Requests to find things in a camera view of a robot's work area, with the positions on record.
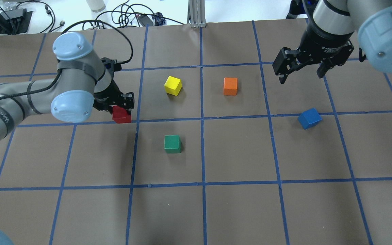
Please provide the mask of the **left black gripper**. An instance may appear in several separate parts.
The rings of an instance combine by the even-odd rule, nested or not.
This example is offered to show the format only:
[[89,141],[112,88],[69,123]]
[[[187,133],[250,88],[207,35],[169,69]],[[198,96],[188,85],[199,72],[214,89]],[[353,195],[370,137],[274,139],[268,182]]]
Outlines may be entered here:
[[118,106],[131,111],[135,108],[134,99],[134,93],[123,94],[115,81],[111,80],[105,90],[94,93],[93,108],[98,111],[113,112],[113,106]]

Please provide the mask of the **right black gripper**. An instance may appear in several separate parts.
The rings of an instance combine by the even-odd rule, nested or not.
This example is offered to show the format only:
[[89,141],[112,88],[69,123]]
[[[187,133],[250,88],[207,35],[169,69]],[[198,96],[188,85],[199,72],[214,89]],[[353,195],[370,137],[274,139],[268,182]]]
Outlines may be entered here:
[[284,84],[289,74],[299,71],[309,64],[321,63],[317,76],[322,79],[335,66],[342,66],[354,50],[347,35],[328,34],[320,36],[314,30],[306,30],[298,49],[281,48],[272,66],[280,84]]

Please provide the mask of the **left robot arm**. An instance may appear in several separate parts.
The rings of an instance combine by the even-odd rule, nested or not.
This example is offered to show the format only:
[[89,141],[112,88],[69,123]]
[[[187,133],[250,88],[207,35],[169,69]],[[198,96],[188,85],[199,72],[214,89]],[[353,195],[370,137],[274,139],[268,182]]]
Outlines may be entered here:
[[131,121],[135,95],[122,93],[114,81],[122,62],[99,58],[78,32],[61,34],[52,50],[58,61],[54,79],[0,83],[0,141],[30,116],[80,123],[96,109],[109,112],[116,123]]

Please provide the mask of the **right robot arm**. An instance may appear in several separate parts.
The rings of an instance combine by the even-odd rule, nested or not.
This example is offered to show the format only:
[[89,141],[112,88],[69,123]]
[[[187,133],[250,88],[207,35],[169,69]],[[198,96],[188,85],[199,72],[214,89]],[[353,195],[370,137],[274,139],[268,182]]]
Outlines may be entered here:
[[392,0],[293,0],[291,10],[306,14],[309,22],[299,47],[281,48],[273,62],[281,84],[308,65],[319,65],[319,78],[344,65],[354,50],[355,32],[360,61],[392,73]]

